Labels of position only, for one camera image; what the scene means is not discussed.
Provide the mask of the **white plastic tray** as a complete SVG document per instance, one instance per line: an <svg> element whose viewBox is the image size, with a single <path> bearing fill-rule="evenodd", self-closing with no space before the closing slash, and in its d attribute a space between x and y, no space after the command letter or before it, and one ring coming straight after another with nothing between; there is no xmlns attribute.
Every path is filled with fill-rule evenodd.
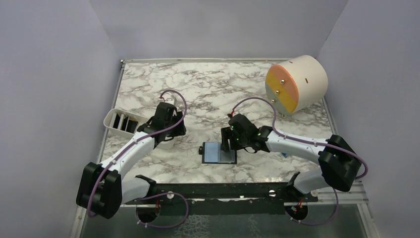
<svg viewBox="0 0 420 238"><path fill-rule="evenodd" d="M121 109L112 109L106 115L103 124L113 135L131 139L138 127L147 121L147 117Z"/></svg>

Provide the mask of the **black card holder blue sleeves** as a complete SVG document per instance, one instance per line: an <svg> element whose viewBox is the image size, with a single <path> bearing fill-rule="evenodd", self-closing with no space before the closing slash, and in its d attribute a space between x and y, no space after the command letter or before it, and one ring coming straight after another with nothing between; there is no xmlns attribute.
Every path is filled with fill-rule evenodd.
<svg viewBox="0 0 420 238"><path fill-rule="evenodd" d="M237 152L225 152L219 142L204 142L198 149L202 164L237 164Z"/></svg>

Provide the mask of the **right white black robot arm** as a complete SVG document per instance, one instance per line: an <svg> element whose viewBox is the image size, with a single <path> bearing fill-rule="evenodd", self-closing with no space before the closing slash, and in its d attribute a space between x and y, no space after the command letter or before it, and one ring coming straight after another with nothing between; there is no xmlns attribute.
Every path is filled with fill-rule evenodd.
<svg viewBox="0 0 420 238"><path fill-rule="evenodd" d="M289 180L286 196L293 202L325 187L348 192L362 166L355 151L339 135L320 139L288 135L276 132L272 126L256 127L242 114L230 117L228 124L221 129L222 151L251 148L254 153L284 153L317 164L316 169L297 172Z"/></svg>

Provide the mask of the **stack of credit cards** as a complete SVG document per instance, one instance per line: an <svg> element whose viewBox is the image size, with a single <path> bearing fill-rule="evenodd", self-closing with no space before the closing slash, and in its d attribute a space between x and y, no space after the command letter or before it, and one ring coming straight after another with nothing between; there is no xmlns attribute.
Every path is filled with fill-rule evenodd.
<svg viewBox="0 0 420 238"><path fill-rule="evenodd" d="M114 113L110 121L110 126L112 128L128 133L134 133L137 125L138 121L126 114Z"/></svg>

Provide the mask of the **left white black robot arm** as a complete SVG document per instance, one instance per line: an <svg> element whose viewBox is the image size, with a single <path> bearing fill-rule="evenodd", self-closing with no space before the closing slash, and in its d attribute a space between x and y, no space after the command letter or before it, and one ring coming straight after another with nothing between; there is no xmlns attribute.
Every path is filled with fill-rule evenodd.
<svg viewBox="0 0 420 238"><path fill-rule="evenodd" d="M135 197L151 203L156 196L153 187L137 179L123 183L130 169L157 146L169 139L186 134L184 117L171 103L160 102L155 114L140 125L133 137L110 158L100 164L88 163L82 172L76 204L87 211L89 217L109 219L121 204Z"/></svg>

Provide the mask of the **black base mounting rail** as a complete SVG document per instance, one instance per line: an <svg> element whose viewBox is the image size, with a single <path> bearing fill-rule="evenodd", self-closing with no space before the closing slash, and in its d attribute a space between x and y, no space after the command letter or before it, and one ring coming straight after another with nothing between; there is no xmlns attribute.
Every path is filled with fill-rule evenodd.
<svg viewBox="0 0 420 238"><path fill-rule="evenodd" d="M307 194L295 197L286 182L259 183L150 183L146 200L128 202L143 213L163 216L189 215L284 215L286 204L317 202Z"/></svg>

